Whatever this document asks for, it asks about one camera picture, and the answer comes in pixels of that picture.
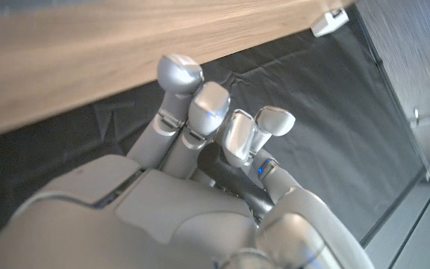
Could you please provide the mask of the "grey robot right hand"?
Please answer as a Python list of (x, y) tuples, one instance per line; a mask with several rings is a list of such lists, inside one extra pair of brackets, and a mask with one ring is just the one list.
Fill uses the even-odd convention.
[(0, 231), (0, 268), (371, 268), (352, 233), (264, 148), (295, 117), (230, 109), (186, 55), (127, 155), (51, 180)]

